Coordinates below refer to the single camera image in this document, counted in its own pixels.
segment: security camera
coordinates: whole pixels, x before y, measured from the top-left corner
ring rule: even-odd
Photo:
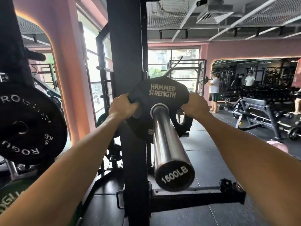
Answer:
[[[197,7],[202,6],[202,5],[206,5],[207,2],[208,2],[208,0],[199,0],[199,1],[197,2]]]

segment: black t-shirt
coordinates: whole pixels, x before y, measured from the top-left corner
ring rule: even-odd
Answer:
[[[239,77],[236,77],[235,79],[234,79],[234,83],[233,83],[233,87],[239,87],[240,85],[241,85],[241,78],[239,78]]]

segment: black rubber floor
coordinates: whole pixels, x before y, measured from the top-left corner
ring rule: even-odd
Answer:
[[[220,111],[214,116],[229,125],[234,126],[236,119],[226,111]],[[266,128],[258,128],[249,131],[265,141],[273,138],[273,131]],[[181,141],[194,166],[196,179],[192,186],[217,186],[221,178],[235,181],[229,171],[213,140],[204,127],[197,121],[193,122],[190,136],[182,137]],[[283,140],[290,154],[301,157],[300,141]],[[153,178],[149,178],[153,188],[158,188]],[[127,226],[127,218],[124,212],[117,208],[115,193],[123,189],[122,175],[119,178],[108,181],[99,188],[93,196],[83,221],[83,226],[114,225]],[[240,225],[268,225],[258,214],[259,211],[250,197],[247,197],[245,205],[239,203],[214,204],[187,209],[153,213],[150,220],[152,226],[159,225],[196,225],[196,226],[240,226]]]

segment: person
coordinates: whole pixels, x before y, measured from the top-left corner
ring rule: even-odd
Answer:
[[[213,113],[217,113],[218,106],[217,100],[219,99],[219,78],[216,75],[216,72],[213,71],[210,74],[211,81],[209,84],[209,101],[211,101],[211,109]]]
[[[301,88],[296,93],[296,99],[295,99],[295,111],[292,112],[294,115],[301,114]]]
[[[248,76],[245,79],[244,85],[252,86],[254,82],[255,82],[255,77],[253,76],[253,72],[249,71]]]
[[[138,108],[127,96],[113,100],[103,124],[72,146],[24,191],[0,215],[0,225],[68,224],[119,124]],[[207,101],[198,94],[190,93],[182,109],[205,127],[232,174],[273,225],[300,225],[301,163],[296,158],[215,118]]]
[[[244,77],[244,74],[237,75],[236,78],[233,80],[231,86],[235,87],[235,88],[241,86],[241,80],[243,77]]]

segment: weight bench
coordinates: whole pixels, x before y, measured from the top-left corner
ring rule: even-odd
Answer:
[[[241,120],[242,120],[243,118],[246,118],[246,117],[251,117],[252,115],[251,115],[250,113],[243,112],[243,111],[237,111],[237,110],[233,111],[233,113],[239,116],[239,118],[238,118],[238,120],[237,120],[237,122],[236,122],[236,125],[235,125],[235,128],[237,128],[237,129],[240,129],[240,130],[243,130],[243,131],[249,131],[249,130],[251,130],[251,129],[254,129],[254,128],[257,128],[257,127],[260,127],[260,126],[261,126],[261,124],[253,124],[253,125],[248,126],[248,127],[246,127],[246,128],[241,128],[241,127],[240,127],[240,125],[241,125]]]

